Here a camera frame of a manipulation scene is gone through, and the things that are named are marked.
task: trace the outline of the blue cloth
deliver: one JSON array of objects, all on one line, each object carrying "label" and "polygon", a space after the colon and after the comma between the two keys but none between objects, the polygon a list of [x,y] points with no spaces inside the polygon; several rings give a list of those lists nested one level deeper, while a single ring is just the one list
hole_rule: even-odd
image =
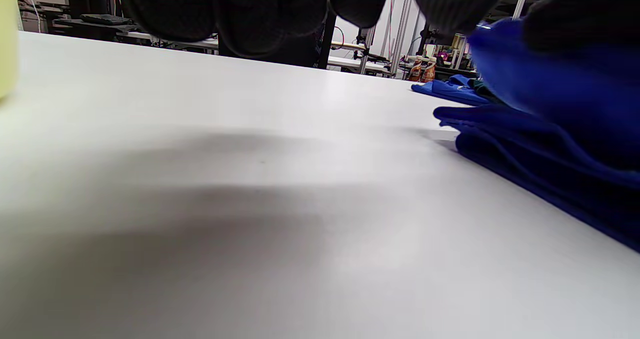
[{"label": "blue cloth", "polygon": [[414,92],[430,95],[437,98],[451,100],[461,104],[477,106],[489,104],[489,100],[477,95],[469,85],[469,78],[464,75],[452,75],[448,81],[434,80],[426,84],[413,84]]},{"label": "blue cloth", "polygon": [[533,52],[521,20],[479,28],[468,42],[482,79],[505,104],[559,125],[599,161],[640,170],[640,48]]},{"label": "blue cloth", "polygon": [[437,108],[458,152],[640,252],[640,172],[585,152],[561,127],[501,105]]}]

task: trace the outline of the table surface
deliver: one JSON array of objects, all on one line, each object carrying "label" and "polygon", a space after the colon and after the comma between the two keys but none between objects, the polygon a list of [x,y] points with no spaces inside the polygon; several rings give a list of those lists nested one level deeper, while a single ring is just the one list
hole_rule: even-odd
[{"label": "table surface", "polygon": [[457,155],[407,82],[34,33],[20,64],[2,338],[640,333],[640,257]]},{"label": "table surface", "polygon": [[[338,67],[346,67],[346,68],[359,68],[361,65],[361,59],[352,59],[352,58],[342,58],[340,56],[329,56],[329,60],[327,64],[330,66],[338,66]],[[386,68],[382,64],[374,63],[372,61],[368,61],[366,63],[366,68],[368,70],[384,72]]]}]

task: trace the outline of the desk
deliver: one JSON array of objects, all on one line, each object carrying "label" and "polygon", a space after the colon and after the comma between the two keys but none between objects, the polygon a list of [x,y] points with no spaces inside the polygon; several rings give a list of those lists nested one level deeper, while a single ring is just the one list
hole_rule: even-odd
[{"label": "desk", "polygon": [[[160,40],[158,38],[155,38],[155,36],[153,36],[151,34],[140,33],[138,31],[130,31],[128,33],[118,33],[117,35],[119,37],[129,37],[129,38],[135,38],[135,39],[146,39],[146,40],[149,40],[149,41]],[[174,41],[171,41],[171,43],[184,45],[184,46],[187,46],[187,47],[216,49],[216,50],[218,49],[218,39],[214,39],[214,38],[207,38],[207,39],[199,41],[199,42],[174,42]]]},{"label": "desk", "polygon": [[[341,67],[341,68],[359,69],[361,65],[361,60],[342,58],[340,56],[329,56],[329,61],[327,61],[327,65],[334,66],[334,67]],[[370,61],[366,63],[366,70],[374,71],[376,73],[389,74],[389,71],[385,68],[384,65],[370,62]]]},{"label": "desk", "polygon": [[640,257],[448,149],[455,104],[410,83],[34,33],[20,58],[2,338],[640,333]]}]

